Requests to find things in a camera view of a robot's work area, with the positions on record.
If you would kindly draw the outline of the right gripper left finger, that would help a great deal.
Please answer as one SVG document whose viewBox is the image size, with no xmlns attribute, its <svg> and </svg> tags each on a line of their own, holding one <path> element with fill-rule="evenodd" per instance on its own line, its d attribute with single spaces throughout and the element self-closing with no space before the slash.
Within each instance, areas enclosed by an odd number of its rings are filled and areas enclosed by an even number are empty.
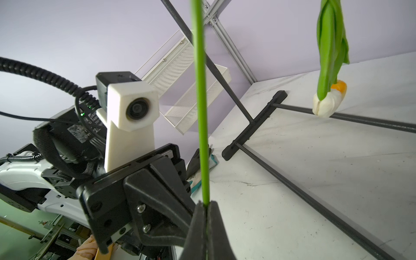
<svg viewBox="0 0 416 260">
<path fill-rule="evenodd" d="M 199 202 L 193 213 L 191 225 L 180 260 L 205 260 L 207 242 L 207 216 L 204 203 Z"/>
</svg>

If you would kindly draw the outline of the yellow tulip group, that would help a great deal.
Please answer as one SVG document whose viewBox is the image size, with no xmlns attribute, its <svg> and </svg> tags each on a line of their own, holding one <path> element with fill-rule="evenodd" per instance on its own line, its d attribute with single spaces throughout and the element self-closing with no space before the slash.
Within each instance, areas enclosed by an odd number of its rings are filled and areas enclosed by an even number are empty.
<svg viewBox="0 0 416 260">
<path fill-rule="evenodd" d="M 337 83 L 331 86 L 331 89 L 335 89 L 345 96 L 347 92 L 347 84 L 344 81 L 338 80 Z"/>
</svg>

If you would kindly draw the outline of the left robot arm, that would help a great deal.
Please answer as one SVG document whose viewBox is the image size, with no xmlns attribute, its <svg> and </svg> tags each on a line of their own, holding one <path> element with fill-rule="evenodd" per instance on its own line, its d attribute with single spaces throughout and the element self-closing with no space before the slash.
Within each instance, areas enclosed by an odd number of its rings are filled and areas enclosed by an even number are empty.
<svg viewBox="0 0 416 260">
<path fill-rule="evenodd" d="M 32 144 L 1 159 L 1 198 L 23 211 L 55 209 L 87 226 L 102 252 L 130 244 L 156 257 L 185 244 L 195 203 L 179 147 L 156 148 L 159 93 L 128 71 L 96 75 L 94 89 L 46 69 L 1 58 L 1 71 L 75 97 L 42 120 Z"/>
</svg>

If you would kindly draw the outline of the white tulip group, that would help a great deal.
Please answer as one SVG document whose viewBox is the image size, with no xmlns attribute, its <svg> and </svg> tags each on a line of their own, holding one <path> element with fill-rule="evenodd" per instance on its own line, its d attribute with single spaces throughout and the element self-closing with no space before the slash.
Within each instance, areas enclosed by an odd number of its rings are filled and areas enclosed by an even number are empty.
<svg viewBox="0 0 416 260">
<path fill-rule="evenodd" d="M 316 37 L 320 74 L 313 97 L 313 114 L 328 118 L 336 112 L 345 98 L 339 91 L 331 89 L 331 86 L 337 83 L 342 65 L 349 64 L 349 45 L 341 1 L 321 1 Z"/>
</svg>

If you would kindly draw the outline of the blue tulip group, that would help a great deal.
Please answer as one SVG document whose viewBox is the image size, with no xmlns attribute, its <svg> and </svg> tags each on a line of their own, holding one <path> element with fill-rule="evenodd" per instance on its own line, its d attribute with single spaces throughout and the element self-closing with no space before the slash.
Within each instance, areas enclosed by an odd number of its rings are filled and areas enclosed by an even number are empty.
<svg viewBox="0 0 416 260">
<path fill-rule="evenodd" d="M 208 113 L 206 97 L 205 45 L 202 1 L 193 0 L 191 4 L 192 40 L 194 46 L 194 64 L 196 73 L 196 97 L 201 169 L 201 191 L 205 206 L 210 204 L 209 186 L 209 142 L 208 142 Z"/>
</svg>

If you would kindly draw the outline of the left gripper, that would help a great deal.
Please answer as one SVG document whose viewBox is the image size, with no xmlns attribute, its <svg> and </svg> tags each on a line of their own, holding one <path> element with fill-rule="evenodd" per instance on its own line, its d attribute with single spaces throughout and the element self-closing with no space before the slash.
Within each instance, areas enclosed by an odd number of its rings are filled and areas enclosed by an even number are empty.
<svg viewBox="0 0 416 260">
<path fill-rule="evenodd" d="M 179 147 L 167 144 L 79 186 L 76 195 L 102 253 L 133 230 L 144 246 L 185 244 L 195 203 Z"/>
</svg>

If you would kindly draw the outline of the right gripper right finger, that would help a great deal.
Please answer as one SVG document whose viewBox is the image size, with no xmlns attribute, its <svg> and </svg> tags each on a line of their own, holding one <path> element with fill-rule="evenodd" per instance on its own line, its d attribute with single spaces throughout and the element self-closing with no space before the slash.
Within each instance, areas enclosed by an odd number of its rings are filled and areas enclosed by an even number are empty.
<svg viewBox="0 0 416 260">
<path fill-rule="evenodd" d="M 208 206 L 207 254 L 208 260 L 236 260 L 216 201 Z"/>
</svg>

